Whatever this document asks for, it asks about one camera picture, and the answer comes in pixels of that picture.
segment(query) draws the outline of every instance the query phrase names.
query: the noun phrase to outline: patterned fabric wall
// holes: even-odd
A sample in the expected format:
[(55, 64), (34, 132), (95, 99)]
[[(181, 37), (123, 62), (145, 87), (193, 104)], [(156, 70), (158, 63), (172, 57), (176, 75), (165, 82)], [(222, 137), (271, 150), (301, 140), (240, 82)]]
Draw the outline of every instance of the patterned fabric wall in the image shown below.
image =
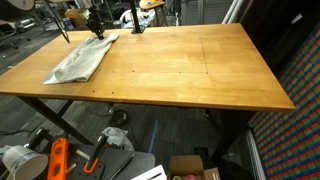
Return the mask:
[(320, 22), (278, 78), (296, 109), (250, 122), (268, 179), (320, 179)]

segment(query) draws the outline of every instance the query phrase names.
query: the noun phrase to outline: black wire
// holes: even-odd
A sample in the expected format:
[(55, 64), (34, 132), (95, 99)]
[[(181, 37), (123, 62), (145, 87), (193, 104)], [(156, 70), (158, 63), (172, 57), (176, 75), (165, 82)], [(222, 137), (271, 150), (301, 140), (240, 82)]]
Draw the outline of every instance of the black wire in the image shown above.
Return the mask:
[(93, 115), (98, 116), (98, 117), (106, 117), (106, 116), (109, 115), (108, 111), (107, 111), (106, 114), (97, 114), (97, 113), (94, 113), (94, 112), (92, 112), (91, 110), (89, 110), (89, 108), (87, 107), (87, 104), (88, 104), (88, 101), (84, 104), (84, 107), (85, 107), (85, 109), (86, 109), (86, 111), (87, 111), (88, 113), (93, 114)]
[(0, 135), (14, 135), (14, 134), (18, 134), (18, 133), (21, 133), (21, 132), (28, 132), (28, 133), (32, 133), (33, 131), (28, 131), (28, 130), (18, 130), (18, 131), (13, 131), (13, 132), (6, 132), (6, 131), (0, 131)]

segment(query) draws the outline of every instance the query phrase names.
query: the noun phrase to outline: box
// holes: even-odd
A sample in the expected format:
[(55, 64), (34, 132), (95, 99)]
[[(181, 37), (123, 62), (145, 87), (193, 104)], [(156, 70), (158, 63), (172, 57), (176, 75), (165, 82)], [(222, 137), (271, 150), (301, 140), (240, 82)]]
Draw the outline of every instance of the box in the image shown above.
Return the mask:
[(168, 180), (172, 180), (174, 176), (183, 179), (187, 175), (194, 175), (197, 180), (220, 180), (218, 168), (203, 170), (203, 163), (198, 155), (171, 157)]
[(89, 28), (87, 26), (87, 19), (73, 18), (70, 20), (77, 30), (89, 30)]
[(79, 19), (88, 19), (89, 18), (89, 10), (87, 9), (68, 9), (64, 15), (68, 18), (79, 18)]

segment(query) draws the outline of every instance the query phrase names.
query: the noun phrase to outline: white object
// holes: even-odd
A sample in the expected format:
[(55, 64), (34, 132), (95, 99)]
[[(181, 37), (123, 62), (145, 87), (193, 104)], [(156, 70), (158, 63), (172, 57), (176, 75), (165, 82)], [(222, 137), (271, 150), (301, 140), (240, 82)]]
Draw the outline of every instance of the white object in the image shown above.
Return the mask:
[(117, 38), (118, 34), (111, 33), (103, 40), (97, 37), (86, 39), (51, 71), (43, 84), (88, 81)]
[(133, 178), (132, 180), (142, 180), (142, 179), (167, 180), (167, 176), (163, 170), (162, 165), (159, 165), (159, 166)]
[(122, 21), (115, 21), (115, 22), (113, 22), (113, 28), (114, 28), (114, 29), (122, 29), (122, 27), (123, 27)]
[(4, 153), (8, 151), (10, 148), (12, 148), (12, 146), (9, 145), (5, 145), (4, 147), (0, 148), (0, 159), (2, 159)]
[(108, 136), (107, 141), (109, 144), (116, 144), (117, 146), (123, 146), (125, 150), (134, 151), (131, 141), (127, 138), (128, 131), (114, 127), (107, 127), (102, 131), (102, 134)]
[(79, 9), (89, 9), (92, 7), (91, 0), (75, 0)]
[(2, 161), (14, 180), (34, 179), (47, 167), (48, 156), (14, 146), (4, 153)]
[[(156, 15), (154, 9), (149, 10), (147, 13), (145, 13), (145, 15), (146, 14), (148, 17), (144, 18), (144, 13), (141, 12), (141, 10), (137, 11), (138, 21), (140, 26), (148, 27), (151, 21), (154, 19), (154, 16)], [(133, 28), (133, 18), (132, 18), (131, 10), (127, 10), (124, 13), (122, 13), (120, 17), (120, 21), (123, 22), (124, 18), (129, 22), (124, 24), (123, 28), (124, 29)]]
[(219, 176), (215, 173), (212, 173), (212, 177), (214, 180), (220, 180)]
[(90, 160), (90, 156), (82, 151), (80, 151), (79, 149), (76, 151), (77, 154), (79, 154), (80, 156), (82, 156), (83, 158), (87, 159), (88, 161)]

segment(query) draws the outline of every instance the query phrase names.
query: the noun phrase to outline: table top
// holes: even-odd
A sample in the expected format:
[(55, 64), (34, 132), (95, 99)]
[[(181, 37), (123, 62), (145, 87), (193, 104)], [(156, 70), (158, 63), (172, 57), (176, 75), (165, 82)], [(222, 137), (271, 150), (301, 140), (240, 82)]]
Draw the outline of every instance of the table top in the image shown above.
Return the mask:
[(0, 94), (289, 112), (294, 106), (240, 24), (108, 30), (119, 38), (88, 82), (42, 81), (90, 31), (57, 37), (0, 76)]

